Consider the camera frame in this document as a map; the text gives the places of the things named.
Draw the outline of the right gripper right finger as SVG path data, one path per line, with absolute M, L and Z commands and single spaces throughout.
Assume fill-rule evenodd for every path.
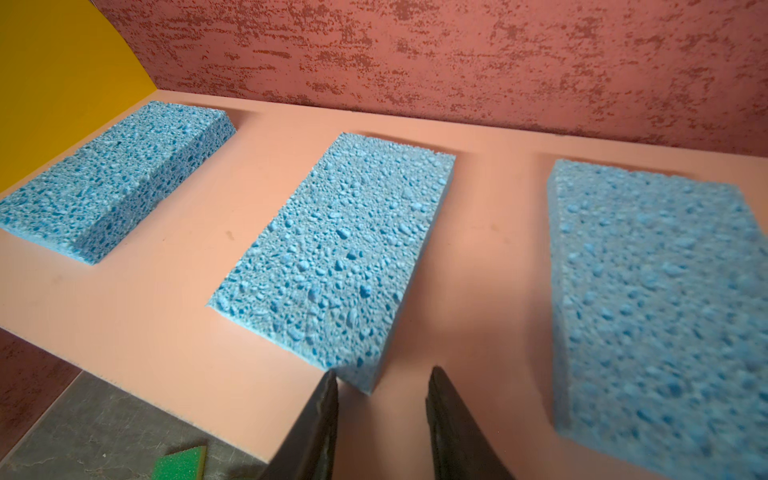
M 425 403 L 436 479 L 515 478 L 440 366 L 431 371 Z

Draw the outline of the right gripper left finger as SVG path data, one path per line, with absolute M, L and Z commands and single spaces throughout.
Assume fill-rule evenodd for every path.
M 260 479 L 331 479 L 338 410 L 337 377 L 327 371 Z

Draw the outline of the blue sponge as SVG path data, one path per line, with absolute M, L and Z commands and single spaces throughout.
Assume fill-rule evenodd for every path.
M 455 161 L 339 135 L 209 306 L 371 394 Z
M 557 161 L 556 431 L 671 479 L 767 475 L 767 239 L 741 191 Z
M 95 265 L 235 132 L 223 110 L 151 101 L 3 198 L 1 227 Z

